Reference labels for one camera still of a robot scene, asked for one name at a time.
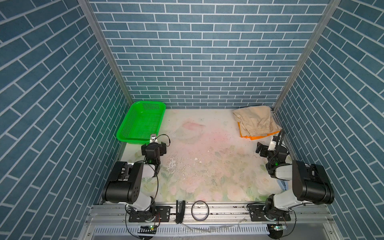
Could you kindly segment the orange shorts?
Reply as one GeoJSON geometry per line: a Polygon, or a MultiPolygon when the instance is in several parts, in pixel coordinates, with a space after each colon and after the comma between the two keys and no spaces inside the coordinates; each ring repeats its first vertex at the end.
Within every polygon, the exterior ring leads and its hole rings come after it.
{"type": "Polygon", "coordinates": [[[262,138],[266,138],[266,137],[272,136],[274,134],[278,134],[280,132],[280,131],[277,131],[277,132],[273,132],[273,133],[267,134],[265,136],[255,136],[255,137],[252,137],[252,136],[243,135],[243,133],[245,133],[245,130],[242,130],[239,122],[238,122],[238,127],[239,127],[240,137],[241,138],[245,138],[245,139],[249,139],[251,141],[259,140],[259,139],[262,139],[262,138]]]}

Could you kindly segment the green plastic basket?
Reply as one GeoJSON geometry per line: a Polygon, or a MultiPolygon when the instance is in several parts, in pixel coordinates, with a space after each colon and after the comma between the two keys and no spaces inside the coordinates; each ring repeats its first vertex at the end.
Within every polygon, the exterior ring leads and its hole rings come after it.
{"type": "Polygon", "coordinates": [[[117,131],[117,139],[128,144],[148,143],[151,135],[159,133],[165,110],[166,105],[162,102],[133,103],[117,131]]]}

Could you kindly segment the beige shorts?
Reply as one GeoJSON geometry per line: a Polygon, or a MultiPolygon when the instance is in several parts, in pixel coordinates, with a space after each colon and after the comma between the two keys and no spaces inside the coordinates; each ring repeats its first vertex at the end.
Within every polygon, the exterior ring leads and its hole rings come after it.
{"type": "Polygon", "coordinates": [[[236,122],[240,123],[243,135],[265,136],[267,134],[281,131],[282,128],[275,122],[272,110],[268,106],[246,107],[233,111],[236,122]]]}

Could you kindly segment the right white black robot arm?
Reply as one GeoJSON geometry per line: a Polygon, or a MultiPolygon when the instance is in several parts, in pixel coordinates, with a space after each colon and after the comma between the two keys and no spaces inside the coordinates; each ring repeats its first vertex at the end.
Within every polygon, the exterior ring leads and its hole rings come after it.
{"type": "Polygon", "coordinates": [[[292,187],[279,194],[271,194],[264,204],[248,204],[252,222],[289,221],[295,207],[333,203],[335,193],[323,166],[296,160],[287,163],[289,151],[281,145],[272,148],[258,142],[256,153],[268,160],[266,170],[271,178],[291,182],[292,187]]]}

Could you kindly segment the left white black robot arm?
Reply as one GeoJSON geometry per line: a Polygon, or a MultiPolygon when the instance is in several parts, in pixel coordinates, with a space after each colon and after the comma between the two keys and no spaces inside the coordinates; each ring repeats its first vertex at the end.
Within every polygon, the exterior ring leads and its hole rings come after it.
{"type": "Polygon", "coordinates": [[[167,144],[144,144],[141,151],[144,156],[142,161],[120,161],[114,164],[102,190],[102,202],[125,204],[131,222],[160,222],[161,214],[156,210],[156,197],[142,192],[141,184],[144,178],[154,178],[159,182],[161,156],[167,153],[167,144]]]}

